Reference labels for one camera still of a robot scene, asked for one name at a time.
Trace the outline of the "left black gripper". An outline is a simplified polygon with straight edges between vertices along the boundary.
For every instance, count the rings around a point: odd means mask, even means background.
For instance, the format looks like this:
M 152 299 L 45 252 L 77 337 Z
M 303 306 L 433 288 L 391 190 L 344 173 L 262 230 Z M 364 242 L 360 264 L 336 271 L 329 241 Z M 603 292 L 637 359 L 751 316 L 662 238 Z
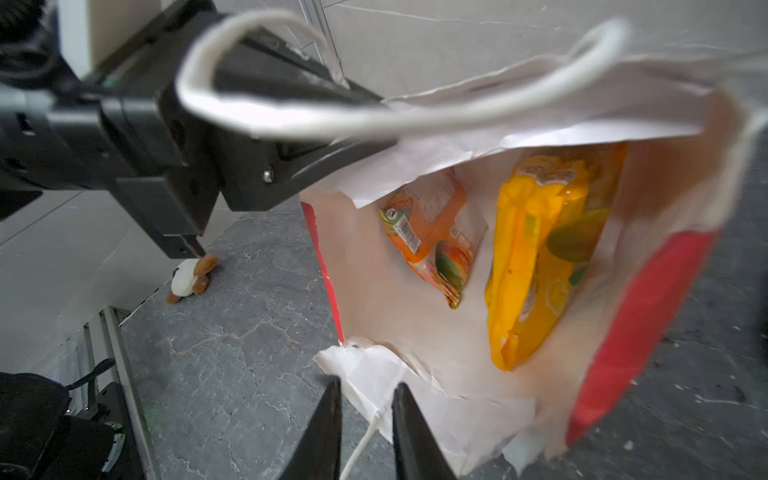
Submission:
M 46 190 L 105 190 L 164 253 L 200 257 L 218 198 L 266 211 L 385 149 L 261 140 L 198 119 L 174 87 L 184 55 L 224 14 L 211 1 L 145 6 L 83 78 L 63 53 L 64 6 L 1 5 L 1 214 Z

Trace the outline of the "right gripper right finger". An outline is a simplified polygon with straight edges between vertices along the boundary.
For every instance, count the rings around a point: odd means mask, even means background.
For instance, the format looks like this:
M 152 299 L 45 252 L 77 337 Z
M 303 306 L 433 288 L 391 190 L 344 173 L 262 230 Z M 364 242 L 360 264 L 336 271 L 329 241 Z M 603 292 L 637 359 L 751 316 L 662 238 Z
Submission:
M 456 479 L 405 382 L 394 390 L 392 432 L 398 479 Z

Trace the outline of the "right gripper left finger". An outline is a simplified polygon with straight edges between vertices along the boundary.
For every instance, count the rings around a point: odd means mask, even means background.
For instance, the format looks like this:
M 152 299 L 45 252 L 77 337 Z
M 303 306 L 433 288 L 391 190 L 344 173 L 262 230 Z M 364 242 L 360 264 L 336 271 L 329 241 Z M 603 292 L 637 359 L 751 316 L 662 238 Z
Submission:
M 279 479 L 339 479 L 341 437 L 341 380 L 326 379 L 324 393 Z

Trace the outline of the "small yellow snack packet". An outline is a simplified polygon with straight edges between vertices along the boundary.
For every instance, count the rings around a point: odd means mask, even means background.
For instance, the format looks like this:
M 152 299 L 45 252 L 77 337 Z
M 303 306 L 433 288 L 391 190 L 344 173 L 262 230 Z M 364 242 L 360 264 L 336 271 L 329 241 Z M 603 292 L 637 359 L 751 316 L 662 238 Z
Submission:
M 500 370 L 526 361 L 566 310 L 612 212 L 629 149 L 553 148 L 522 160 L 500 187 L 484 292 Z

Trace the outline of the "red white paper gift bag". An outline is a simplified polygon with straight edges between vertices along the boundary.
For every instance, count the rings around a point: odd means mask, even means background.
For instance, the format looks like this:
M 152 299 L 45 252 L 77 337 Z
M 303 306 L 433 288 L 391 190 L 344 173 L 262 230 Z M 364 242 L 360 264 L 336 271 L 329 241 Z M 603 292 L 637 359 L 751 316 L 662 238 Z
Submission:
M 176 79 L 259 140 L 382 140 L 300 200 L 339 343 L 317 355 L 402 467 L 556 455 L 648 359 L 738 198 L 764 111 L 726 80 L 763 51 L 628 57 L 610 20 L 563 56 L 357 107 L 226 93 L 224 57 L 280 10 L 209 28 Z

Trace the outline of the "orange snack packet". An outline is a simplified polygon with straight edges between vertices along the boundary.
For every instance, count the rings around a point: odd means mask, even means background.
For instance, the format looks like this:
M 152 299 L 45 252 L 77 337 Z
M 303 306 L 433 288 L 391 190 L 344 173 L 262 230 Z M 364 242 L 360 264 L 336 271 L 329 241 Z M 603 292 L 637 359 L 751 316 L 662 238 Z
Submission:
M 459 307 L 488 229 L 453 169 L 419 177 L 380 205 L 381 226 L 410 268 Z

